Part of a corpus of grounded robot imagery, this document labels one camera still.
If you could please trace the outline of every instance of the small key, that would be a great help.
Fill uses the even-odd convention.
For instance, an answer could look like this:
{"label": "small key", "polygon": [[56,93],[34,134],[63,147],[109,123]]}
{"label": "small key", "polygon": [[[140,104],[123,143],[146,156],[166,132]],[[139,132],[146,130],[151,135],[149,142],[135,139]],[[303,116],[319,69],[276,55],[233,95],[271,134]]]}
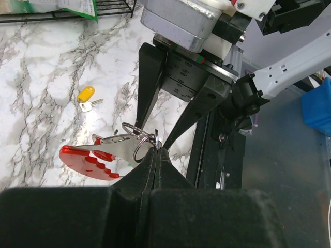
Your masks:
{"label": "small key", "polygon": [[79,104],[79,107],[81,107],[82,111],[85,113],[85,112],[89,112],[92,110],[92,107],[96,104],[99,104],[99,103],[102,103],[103,102],[103,99],[99,99],[99,100],[96,100],[94,102],[81,102]]}

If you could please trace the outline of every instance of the keychain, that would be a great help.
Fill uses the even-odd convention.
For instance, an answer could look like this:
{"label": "keychain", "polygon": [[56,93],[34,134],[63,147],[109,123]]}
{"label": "keychain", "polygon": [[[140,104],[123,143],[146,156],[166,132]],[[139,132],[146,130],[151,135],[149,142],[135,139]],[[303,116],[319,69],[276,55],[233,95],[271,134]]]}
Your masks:
{"label": "keychain", "polygon": [[122,123],[122,128],[126,134],[117,134],[118,130],[107,138],[93,134],[93,145],[63,146],[59,157],[69,168],[85,176],[101,180],[117,179],[119,174],[112,173],[97,158],[112,162],[119,157],[135,168],[151,147],[159,149],[162,146],[156,129],[155,134],[148,134],[128,123]]}

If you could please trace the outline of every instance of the black fabric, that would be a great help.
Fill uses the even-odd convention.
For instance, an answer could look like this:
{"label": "black fabric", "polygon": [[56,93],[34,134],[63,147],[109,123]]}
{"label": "black fabric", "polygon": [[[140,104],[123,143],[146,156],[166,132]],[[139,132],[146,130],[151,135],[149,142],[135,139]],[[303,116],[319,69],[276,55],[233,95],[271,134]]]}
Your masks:
{"label": "black fabric", "polygon": [[198,190],[151,148],[112,187],[0,194],[0,247],[287,247],[258,191]]}
{"label": "black fabric", "polygon": [[163,190],[151,195],[149,247],[288,247],[274,204],[252,191]]}

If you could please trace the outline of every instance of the white marble surface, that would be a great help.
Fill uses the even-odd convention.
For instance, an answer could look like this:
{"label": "white marble surface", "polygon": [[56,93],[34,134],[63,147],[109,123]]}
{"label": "white marble surface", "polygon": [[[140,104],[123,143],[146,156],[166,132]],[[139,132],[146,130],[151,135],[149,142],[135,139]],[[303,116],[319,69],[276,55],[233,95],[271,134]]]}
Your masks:
{"label": "white marble surface", "polygon": [[[111,136],[134,123],[138,50],[153,33],[129,15],[87,20],[0,25],[0,190],[8,187],[108,185],[87,178],[59,159],[63,145],[91,144],[91,135]],[[92,85],[91,100],[104,103],[81,113],[77,94]],[[145,130],[165,140],[185,103],[161,92]],[[173,145],[170,158],[186,173],[194,128]],[[125,163],[107,166],[120,175]]]}

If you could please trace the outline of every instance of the blue container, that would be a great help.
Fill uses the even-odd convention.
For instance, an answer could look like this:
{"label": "blue container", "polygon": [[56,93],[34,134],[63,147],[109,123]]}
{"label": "blue container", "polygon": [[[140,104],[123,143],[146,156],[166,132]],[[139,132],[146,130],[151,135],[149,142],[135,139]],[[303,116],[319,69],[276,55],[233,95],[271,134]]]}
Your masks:
{"label": "blue container", "polygon": [[304,122],[327,136],[331,136],[331,79],[302,96]]}

